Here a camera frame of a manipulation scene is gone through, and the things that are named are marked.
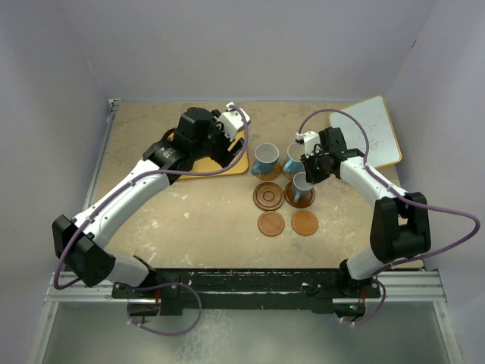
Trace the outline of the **plain orange wooden coaster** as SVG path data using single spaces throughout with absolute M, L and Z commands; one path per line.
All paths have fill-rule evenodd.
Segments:
M 279 212 L 266 211 L 259 216 L 257 225 L 263 235 L 275 237 L 283 232 L 285 220 Z

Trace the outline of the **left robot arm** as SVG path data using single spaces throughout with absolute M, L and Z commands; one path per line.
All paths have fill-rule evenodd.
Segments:
M 195 175 L 195 162 L 209 158 L 221 171 L 234 167 L 245 153 L 251 118 L 233 103 L 224 112 L 191 107 L 178 125 L 153 143 L 133 170 L 98 202 L 72 218 L 57 217 L 52 224 L 55 255 L 87 287 L 103 280 L 126 284 L 138 297 L 155 291 L 154 269 L 136 256 L 106 250 L 119 228 L 146 202 L 179 177 Z

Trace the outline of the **light blue mug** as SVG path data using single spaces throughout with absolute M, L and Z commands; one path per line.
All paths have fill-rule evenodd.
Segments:
M 297 174 L 303 172 L 305 167 L 301 161 L 305 147 L 303 144 L 291 143 L 286 150 L 286 162 L 283 166 L 283 172 L 286 174 Z

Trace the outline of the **dark teal floral mug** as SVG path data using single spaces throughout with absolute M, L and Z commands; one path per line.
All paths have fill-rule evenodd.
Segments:
M 255 163 L 251 168 L 253 176 L 270 174 L 279 159 L 279 149 L 272 143 L 263 143 L 255 148 Z

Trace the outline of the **dark ringed wooden coaster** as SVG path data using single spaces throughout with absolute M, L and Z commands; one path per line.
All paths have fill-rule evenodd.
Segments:
M 279 209 L 284 201 L 284 192 L 280 186 L 273 182 L 259 184 L 253 191 L 253 202 L 264 211 Z

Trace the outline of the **woven rattan coaster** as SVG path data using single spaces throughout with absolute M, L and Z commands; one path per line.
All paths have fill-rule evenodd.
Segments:
M 292 180 L 297 171 L 294 171 L 293 167 L 284 167 L 282 170 L 282 175 L 289 180 Z
M 270 173 L 258 174 L 258 175 L 255 175 L 255 177 L 264 182 L 270 182 L 270 181 L 276 180 L 280 176 L 281 172 L 282 172 L 282 167 L 281 167 L 281 164 L 278 162 L 276 163 L 276 165 L 274 166 L 273 170 Z

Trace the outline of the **blue grey mug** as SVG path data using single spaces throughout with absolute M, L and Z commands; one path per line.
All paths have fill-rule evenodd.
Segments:
M 313 191 L 313 184 L 309 183 L 306 180 L 306 177 L 307 174 L 304 171 L 295 174 L 293 177 L 292 200 L 294 203 L 300 202 L 303 199 L 309 197 L 311 195 L 311 192 Z

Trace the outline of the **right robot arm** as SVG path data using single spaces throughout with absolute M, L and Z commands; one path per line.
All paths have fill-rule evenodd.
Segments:
M 369 247 L 340 264 L 336 285 L 342 295 L 355 296 L 385 265 L 429 251 L 428 212 L 412 205 L 427 202 L 422 193 L 395 187 L 368 164 L 361 150 L 347 147 L 338 127 L 297 133 L 296 142 L 304 146 L 300 160 L 307 182 L 319 184 L 333 175 L 356 189 L 373 209 Z

